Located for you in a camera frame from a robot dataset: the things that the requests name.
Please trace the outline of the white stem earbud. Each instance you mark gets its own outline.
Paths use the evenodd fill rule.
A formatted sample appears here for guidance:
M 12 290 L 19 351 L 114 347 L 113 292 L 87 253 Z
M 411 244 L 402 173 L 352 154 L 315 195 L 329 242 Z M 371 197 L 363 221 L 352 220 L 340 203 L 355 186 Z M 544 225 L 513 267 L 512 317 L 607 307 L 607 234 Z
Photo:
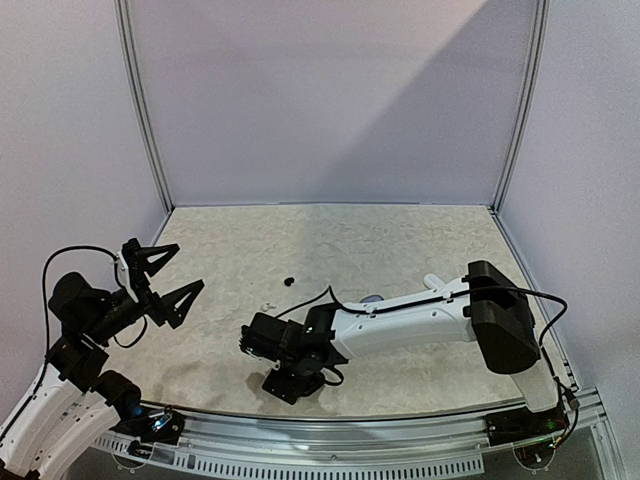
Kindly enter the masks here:
M 268 311 L 270 311 L 270 310 L 274 310 L 274 309 L 276 309 L 276 306 L 272 305 L 272 304 L 271 304 L 271 303 L 269 303 L 269 302 L 265 302 L 265 303 L 264 303 L 264 304 L 262 304 L 262 305 L 261 305 L 261 307 L 260 307 L 260 310 L 261 310 L 262 312 L 268 312 Z

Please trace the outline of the purple charging case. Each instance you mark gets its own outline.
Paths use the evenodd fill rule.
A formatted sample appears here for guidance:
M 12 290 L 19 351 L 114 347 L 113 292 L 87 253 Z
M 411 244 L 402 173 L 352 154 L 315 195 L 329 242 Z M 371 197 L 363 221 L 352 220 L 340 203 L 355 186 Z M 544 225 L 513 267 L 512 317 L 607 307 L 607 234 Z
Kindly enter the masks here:
M 375 302 L 381 302 L 383 300 L 384 300 L 384 298 L 381 295 L 374 294 L 374 295 L 369 295 L 369 296 L 364 297 L 361 300 L 361 303 L 375 303 Z

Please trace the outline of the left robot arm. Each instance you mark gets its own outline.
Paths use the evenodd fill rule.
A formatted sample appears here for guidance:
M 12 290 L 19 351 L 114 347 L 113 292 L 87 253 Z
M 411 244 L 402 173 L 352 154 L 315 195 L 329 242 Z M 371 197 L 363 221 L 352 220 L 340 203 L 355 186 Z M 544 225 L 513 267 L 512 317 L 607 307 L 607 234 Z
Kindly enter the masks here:
M 44 315 L 58 319 L 61 335 L 46 341 L 32 385 L 1 425 L 2 478 L 60 479 L 109 430 L 132 437 L 138 448 L 178 444 L 184 415 L 171 406 L 143 406 L 140 388 L 105 364 L 110 341 L 137 321 L 183 324 L 203 281 L 165 295 L 150 284 L 179 250 L 176 243 L 143 247 L 132 238 L 110 256 L 117 290 L 93 287 L 78 272 L 42 290 Z

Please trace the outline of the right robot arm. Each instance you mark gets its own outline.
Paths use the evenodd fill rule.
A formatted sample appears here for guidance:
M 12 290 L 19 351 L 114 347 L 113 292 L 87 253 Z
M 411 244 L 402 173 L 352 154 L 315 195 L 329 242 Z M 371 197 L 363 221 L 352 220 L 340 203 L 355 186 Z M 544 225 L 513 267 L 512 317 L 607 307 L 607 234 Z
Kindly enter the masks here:
M 525 400 L 517 427 L 539 435 L 555 420 L 558 393 L 526 292 L 488 261 L 470 263 L 465 276 L 448 283 L 434 275 L 426 281 L 426 290 L 402 297 L 315 305 L 302 323 L 257 313 L 241 329 L 240 350 L 271 362 L 263 389 L 295 404 L 340 385 L 338 368 L 351 360 L 419 345 L 476 343 L 487 369 L 510 377 Z

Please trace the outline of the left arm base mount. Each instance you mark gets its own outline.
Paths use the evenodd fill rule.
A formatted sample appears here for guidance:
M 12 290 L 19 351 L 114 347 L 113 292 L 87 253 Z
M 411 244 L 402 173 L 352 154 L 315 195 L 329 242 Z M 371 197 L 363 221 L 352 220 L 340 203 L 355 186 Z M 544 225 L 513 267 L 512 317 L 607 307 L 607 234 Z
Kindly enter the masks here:
M 186 417 L 171 406 L 151 408 L 130 396 L 114 404 L 119 421 L 111 430 L 136 438 L 141 443 L 177 445 L 185 428 Z

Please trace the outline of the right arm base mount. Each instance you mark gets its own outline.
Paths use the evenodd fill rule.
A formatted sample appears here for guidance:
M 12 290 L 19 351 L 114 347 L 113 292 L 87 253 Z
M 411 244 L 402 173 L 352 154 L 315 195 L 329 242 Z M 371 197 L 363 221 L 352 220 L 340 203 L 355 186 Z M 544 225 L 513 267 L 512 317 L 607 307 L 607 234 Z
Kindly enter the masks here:
M 489 444 L 503 445 L 560 433 L 550 441 L 550 447 L 557 449 L 576 429 L 579 408 L 579 400 L 572 397 L 567 403 L 559 401 L 555 407 L 542 412 L 533 413 L 522 407 L 488 414 L 484 417 L 484 424 Z

